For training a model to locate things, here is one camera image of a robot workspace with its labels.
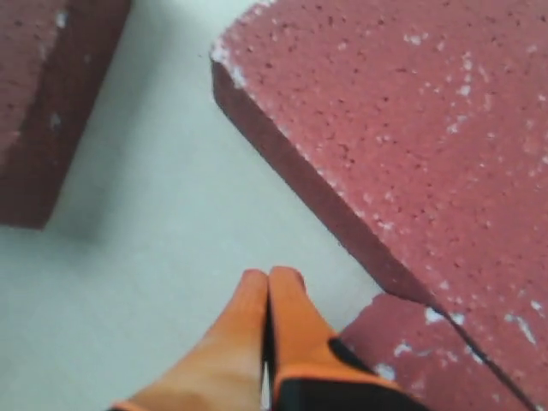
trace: gray floor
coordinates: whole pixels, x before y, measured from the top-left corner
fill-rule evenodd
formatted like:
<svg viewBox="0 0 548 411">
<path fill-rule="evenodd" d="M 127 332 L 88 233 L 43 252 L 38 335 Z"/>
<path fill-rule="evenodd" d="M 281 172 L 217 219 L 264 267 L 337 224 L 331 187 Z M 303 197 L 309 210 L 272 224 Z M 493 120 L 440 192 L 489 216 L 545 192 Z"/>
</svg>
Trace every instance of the gray floor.
<svg viewBox="0 0 548 411">
<path fill-rule="evenodd" d="M 98 411 L 215 319 L 243 269 L 294 265 L 345 326 L 378 293 L 211 98 L 249 0 L 135 0 L 44 233 L 0 229 L 0 409 Z"/>
</svg>

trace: red brick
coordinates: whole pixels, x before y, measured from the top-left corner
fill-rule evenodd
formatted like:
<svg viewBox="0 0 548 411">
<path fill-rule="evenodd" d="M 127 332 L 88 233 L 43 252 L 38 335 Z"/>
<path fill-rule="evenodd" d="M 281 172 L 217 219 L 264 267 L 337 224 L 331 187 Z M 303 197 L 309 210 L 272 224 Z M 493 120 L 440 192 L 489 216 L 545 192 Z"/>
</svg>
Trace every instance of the red brick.
<svg viewBox="0 0 548 411">
<path fill-rule="evenodd" d="M 548 409 L 548 3 L 279 0 L 216 42 L 227 116 L 388 292 Z"/>
<path fill-rule="evenodd" d="M 449 321 L 421 304 L 380 295 L 341 338 L 431 411 L 527 409 Z"/>
<path fill-rule="evenodd" d="M 41 228 L 130 0 L 0 0 L 0 223 Z"/>
</svg>

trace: white floor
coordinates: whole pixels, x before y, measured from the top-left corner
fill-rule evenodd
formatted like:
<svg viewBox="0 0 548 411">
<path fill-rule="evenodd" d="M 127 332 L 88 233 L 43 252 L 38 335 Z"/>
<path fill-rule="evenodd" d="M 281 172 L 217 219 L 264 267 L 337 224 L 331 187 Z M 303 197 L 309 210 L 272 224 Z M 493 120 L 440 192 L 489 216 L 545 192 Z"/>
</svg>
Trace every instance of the white floor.
<svg viewBox="0 0 548 411">
<path fill-rule="evenodd" d="M 0 229 L 0 409 L 100 411 L 189 349 L 243 269 L 294 265 L 345 326 L 378 292 L 214 104 L 250 0 L 135 0 L 48 230 Z"/>
</svg>

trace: red speckled surface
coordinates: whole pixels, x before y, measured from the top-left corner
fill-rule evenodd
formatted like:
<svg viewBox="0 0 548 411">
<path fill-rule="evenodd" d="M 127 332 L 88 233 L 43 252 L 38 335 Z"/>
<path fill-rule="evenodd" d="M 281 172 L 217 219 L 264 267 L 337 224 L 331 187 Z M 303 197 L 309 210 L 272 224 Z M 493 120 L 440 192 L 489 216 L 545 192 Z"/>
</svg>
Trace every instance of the red speckled surface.
<svg viewBox="0 0 548 411">
<path fill-rule="evenodd" d="M 130 0 L 0 0 L 0 223 L 41 228 Z"/>
<path fill-rule="evenodd" d="M 278 0 L 214 45 L 219 105 L 392 294 L 548 408 L 548 3 Z"/>
<path fill-rule="evenodd" d="M 527 409 L 447 320 L 421 304 L 379 295 L 341 338 L 431 411 Z"/>
</svg>

